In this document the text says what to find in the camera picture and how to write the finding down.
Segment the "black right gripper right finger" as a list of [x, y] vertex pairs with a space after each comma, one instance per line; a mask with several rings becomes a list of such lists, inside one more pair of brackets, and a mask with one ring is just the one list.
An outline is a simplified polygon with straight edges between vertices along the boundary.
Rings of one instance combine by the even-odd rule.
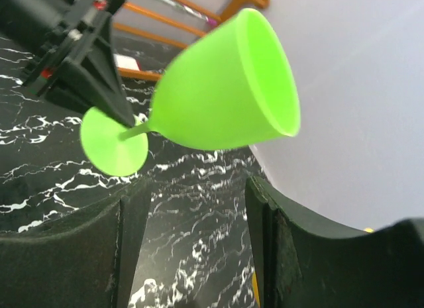
[[365, 232], [259, 177], [245, 202], [261, 307], [423, 306], [423, 219]]

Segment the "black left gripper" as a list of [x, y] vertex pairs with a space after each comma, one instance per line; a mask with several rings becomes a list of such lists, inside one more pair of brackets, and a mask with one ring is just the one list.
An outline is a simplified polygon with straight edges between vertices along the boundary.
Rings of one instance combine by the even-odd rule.
[[115, 65], [111, 28], [126, 0], [1, 0], [1, 32], [32, 53], [24, 86], [62, 108], [97, 107], [125, 127], [134, 112]]

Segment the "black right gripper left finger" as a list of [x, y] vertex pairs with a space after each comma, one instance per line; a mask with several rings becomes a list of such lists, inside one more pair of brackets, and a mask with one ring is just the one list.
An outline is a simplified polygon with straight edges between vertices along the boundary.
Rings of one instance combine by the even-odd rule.
[[23, 233], [1, 235], [2, 307], [126, 307], [151, 183], [140, 180]]

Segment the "green wine glass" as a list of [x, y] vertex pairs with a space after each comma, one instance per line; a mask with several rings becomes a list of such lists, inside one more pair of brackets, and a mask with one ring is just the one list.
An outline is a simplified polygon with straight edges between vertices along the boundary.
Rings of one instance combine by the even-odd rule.
[[149, 132], [196, 150], [228, 150], [288, 136], [301, 124], [293, 74], [266, 17], [245, 8], [180, 53], [156, 84], [150, 115], [132, 128], [99, 109], [82, 119], [80, 142], [110, 176], [137, 172]]

